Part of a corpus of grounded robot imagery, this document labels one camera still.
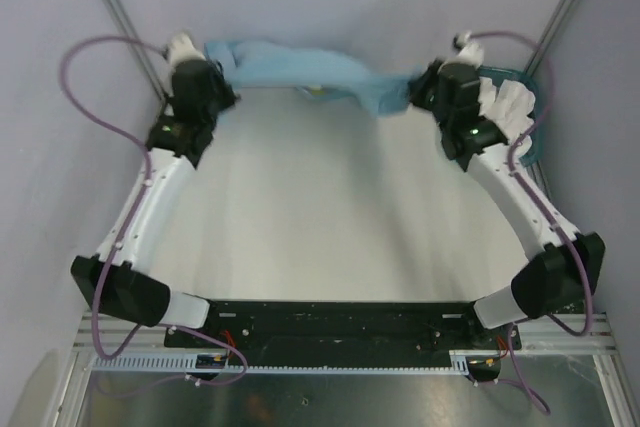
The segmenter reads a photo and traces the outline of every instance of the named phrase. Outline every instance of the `light blue fabric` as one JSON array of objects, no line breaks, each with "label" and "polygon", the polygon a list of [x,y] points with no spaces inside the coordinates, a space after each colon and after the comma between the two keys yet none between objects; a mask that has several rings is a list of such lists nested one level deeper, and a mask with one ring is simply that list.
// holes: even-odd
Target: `light blue fabric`
[{"label": "light blue fabric", "polygon": [[[354,96],[372,115],[407,110],[414,75],[381,75],[338,52],[292,49],[263,41],[207,42],[205,54],[220,62],[233,87],[298,87],[307,97],[332,100]],[[322,86],[322,95],[306,87]]]}]

